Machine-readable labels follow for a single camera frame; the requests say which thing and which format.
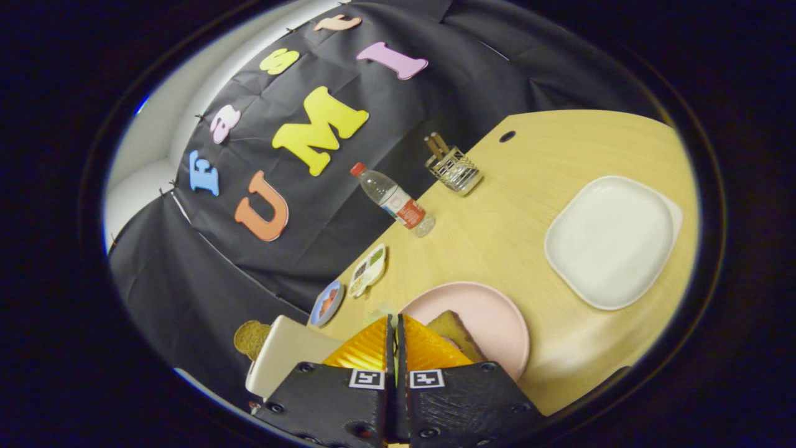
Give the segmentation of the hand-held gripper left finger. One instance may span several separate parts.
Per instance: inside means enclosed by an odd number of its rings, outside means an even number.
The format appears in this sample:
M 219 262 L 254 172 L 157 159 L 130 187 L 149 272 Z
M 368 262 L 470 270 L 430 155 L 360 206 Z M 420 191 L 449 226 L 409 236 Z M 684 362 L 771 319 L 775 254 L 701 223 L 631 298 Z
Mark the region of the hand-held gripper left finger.
M 390 317 L 341 342 L 276 318 L 251 364 L 253 412 L 291 436 L 327 447 L 386 447 L 394 386 Z

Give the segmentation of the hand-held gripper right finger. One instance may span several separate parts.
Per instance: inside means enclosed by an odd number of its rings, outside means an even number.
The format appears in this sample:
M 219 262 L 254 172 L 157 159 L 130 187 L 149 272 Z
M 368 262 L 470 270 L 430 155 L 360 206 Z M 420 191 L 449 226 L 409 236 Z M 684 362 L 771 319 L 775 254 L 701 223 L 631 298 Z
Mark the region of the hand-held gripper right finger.
M 501 447 L 545 420 L 497 362 L 473 363 L 408 315 L 396 324 L 396 442 Z

